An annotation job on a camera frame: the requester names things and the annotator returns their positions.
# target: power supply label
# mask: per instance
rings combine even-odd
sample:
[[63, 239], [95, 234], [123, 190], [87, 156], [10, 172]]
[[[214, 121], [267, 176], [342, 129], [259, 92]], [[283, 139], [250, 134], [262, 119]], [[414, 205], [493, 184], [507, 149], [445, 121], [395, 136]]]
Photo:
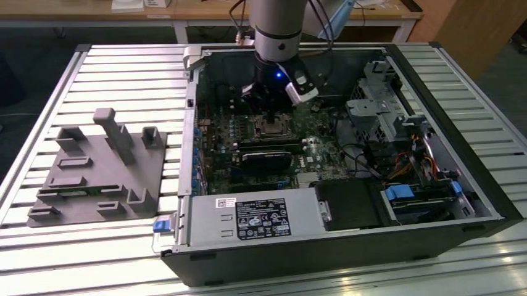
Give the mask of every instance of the power supply label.
[[290, 236], [286, 199], [237, 202], [237, 229], [238, 238], [243, 241]]

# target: metal slat table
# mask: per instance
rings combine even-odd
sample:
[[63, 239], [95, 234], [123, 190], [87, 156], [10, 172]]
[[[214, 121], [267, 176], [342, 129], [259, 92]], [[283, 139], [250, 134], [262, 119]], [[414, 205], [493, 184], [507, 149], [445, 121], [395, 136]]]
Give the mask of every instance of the metal slat table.
[[[399, 45], [458, 129], [527, 216], [526, 139], [443, 49]], [[131, 133], [170, 134], [159, 212], [178, 209], [186, 86], [185, 45], [92, 46], [75, 53], [0, 187], [0, 295], [478, 295], [527, 289], [527, 224], [438, 258], [190, 288], [153, 250], [154, 219], [31, 229], [27, 212], [46, 180], [62, 126], [103, 134], [92, 111], [112, 107]], [[411, 92], [403, 90], [417, 113]]]

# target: blue tab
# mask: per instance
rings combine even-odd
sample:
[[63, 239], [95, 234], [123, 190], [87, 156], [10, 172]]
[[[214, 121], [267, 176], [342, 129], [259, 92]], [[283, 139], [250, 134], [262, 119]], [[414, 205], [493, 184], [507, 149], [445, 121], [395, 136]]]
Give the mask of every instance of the blue tab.
[[390, 186], [386, 190], [386, 196], [389, 197], [389, 200], [411, 199], [415, 197], [413, 188], [406, 184]]
[[390, 188], [387, 190], [385, 190], [386, 196], [389, 197], [389, 200], [395, 200], [395, 195], [394, 192], [390, 190]]
[[170, 232], [171, 231], [171, 221], [159, 220], [154, 222], [154, 232]]
[[459, 183], [457, 181], [453, 181], [451, 183], [455, 195], [458, 196], [459, 194], [463, 194], [463, 189], [462, 189], [462, 185], [459, 185]]

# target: circuit board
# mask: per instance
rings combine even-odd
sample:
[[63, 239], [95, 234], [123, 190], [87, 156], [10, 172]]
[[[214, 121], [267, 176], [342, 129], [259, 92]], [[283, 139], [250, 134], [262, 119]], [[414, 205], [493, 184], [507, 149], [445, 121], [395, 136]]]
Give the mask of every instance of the circuit board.
[[[293, 113], [275, 115], [274, 123], [266, 121], [265, 115], [237, 115], [221, 109], [207, 122], [202, 121], [209, 194], [307, 187], [299, 184], [302, 176], [310, 176], [311, 181], [349, 178], [330, 121], [327, 111], [314, 103], [299, 106]], [[249, 172], [242, 163], [245, 157], [273, 153], [287, 154], [287, 168]]]

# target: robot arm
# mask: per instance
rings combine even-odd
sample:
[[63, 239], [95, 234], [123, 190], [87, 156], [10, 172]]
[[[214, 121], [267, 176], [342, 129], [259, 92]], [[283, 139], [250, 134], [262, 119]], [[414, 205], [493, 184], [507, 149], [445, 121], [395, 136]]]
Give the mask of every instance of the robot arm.
[[257, 67], [245, 97], [269, 120], [287, 101], [297, 105], [319, 94], [298, 56], [302, 33], [335, 39], [353, 7], [354, 0], [251, 0]]

